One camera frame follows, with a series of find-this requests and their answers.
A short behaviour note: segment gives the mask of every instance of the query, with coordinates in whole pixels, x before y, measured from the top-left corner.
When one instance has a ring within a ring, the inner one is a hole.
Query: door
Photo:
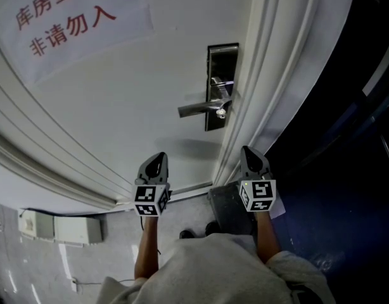
[[[15,1],[0,0],[0,8]],[[145,0],[152,32],[34,83],[0,35],[0,134],[42,165],[39,174],[46,168],[113,203],[130,198],[140,164],[161,151],[175,194],[223,184],[238,167],[235,150],[262,134],[286,89],[317,2]],[[117,33],[116,14],[103,11],[100,21]],[[232,43],[239,46],[233,105],[226,126],[206,132],[205,115],[179,118],[177,108],[206,101],[208,47]]]
[[[243,46],[252,2],[147,1],[149,35],[27,87],[0,76],[0,98],[15,103],[1,104],[15,126],[0,112],[0,132],[48,168],[116,200],[130,195],[140,164],[161,151],[169,156],[173,190],[212,183],[225,129],[205,132],[204,115],[180,119],[177,107],[205,101],[208,46]]]

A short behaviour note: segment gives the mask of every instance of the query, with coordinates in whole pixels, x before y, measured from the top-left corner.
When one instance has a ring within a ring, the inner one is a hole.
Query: shoe
[[[213,233],[221,233],[220,225],[216,221],[210,222],[206,226],[206,236],[209,236]]]
[[[194,238],[195,238],[195,236],[193,235],[193,233],[188,231],[188,230],[183,230],[179,234],[179,239],[194,239]]]

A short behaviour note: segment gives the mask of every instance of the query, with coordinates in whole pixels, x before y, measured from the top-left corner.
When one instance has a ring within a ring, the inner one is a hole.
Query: white paper sign
[[[148,0],[8,0],[0,8],[0,43],[27,85],[152,33]]]

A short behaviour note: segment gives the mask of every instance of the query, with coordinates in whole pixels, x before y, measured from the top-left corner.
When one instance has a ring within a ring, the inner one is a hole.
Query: electrical box
[[[54,217],[32,210],[19,210],[18,230],[35,238],[53,239]]]
[[[55,217],[55,240],[72,243],[102,242],[100,221],[88,217]]]

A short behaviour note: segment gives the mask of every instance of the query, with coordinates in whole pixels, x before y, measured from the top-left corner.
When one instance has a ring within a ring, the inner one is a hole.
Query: white wall
[[[0,165],[0,204],[15,210],[37,208],[62,214],[103,211],[44,189],[2,165]]]

